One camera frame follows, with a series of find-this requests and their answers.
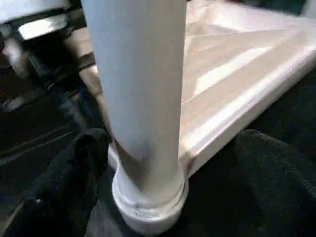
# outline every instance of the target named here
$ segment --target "white metal pole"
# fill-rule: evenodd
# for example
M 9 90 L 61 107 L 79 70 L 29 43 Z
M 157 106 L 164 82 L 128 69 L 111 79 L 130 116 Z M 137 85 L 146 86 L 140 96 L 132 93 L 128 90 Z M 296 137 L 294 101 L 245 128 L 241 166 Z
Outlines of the white metal pole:
M 120 155 L 113 196 L 126 223 L 158 234 L 178 219 L 186 0 L 82 0 Z

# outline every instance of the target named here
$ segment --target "plastic foot cap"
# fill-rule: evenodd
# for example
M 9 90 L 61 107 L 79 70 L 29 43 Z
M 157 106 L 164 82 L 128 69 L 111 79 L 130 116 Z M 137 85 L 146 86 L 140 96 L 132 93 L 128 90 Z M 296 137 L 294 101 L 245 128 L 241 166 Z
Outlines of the plastic foot cap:
M 158 235 L 170 229 L 179 219 L 181 210 L 189 191 L 188 180 L 184 180 L 183 188 L 169 204 L 151 208 L 136 208 L 124 202 L 115 174 L 112 185 L 114 201 L 126 224 L 142 235 Z

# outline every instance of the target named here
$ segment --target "dark floor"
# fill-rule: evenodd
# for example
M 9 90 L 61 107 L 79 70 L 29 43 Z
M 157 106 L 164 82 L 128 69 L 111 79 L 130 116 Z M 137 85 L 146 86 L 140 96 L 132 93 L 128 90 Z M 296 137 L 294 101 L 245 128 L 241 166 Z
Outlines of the dark floor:
M 287 142 L 316 160 L 316 72 L 295 85 L 249 128 Z M 138 236 L 126 226 L 113 203 L 112 178 L 113 172 L 108 170 L 87 236 Z M 180 220 L 162 236 L 255 237 L 260 234 L 262 219 L 231 142 L 190 179 Z

